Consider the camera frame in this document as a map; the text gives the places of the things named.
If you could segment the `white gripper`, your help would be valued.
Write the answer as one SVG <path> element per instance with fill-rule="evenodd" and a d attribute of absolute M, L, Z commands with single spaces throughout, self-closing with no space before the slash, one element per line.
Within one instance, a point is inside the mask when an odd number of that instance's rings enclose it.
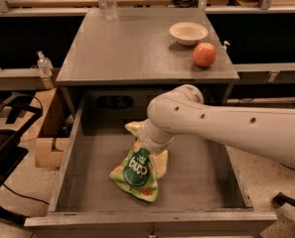
<path fill-rule="evenodd" d="M 173 141 L 174 135 L 159 129 L 149 119 L 144 122 L 129 122 L 125 125 L 125 129 L 135 138 L 138 137 L 142 146 L 148 151 L 154 152 L 150 155 L 150 160 L 156 177 L 160 179 L 167 171 L 168 151 L 166 149 Z"/>

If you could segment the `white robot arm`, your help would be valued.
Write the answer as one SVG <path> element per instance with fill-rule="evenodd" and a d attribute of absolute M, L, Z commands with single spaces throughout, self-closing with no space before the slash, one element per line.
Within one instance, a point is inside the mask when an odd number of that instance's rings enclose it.
<path fill-rule="evenodd" d="M 134 132 L 154 153 L 178 134 L 199 135 L 295 170 L 295 109 L 210 106 L 195 86 L 184 84 L 153 98 Z"/>

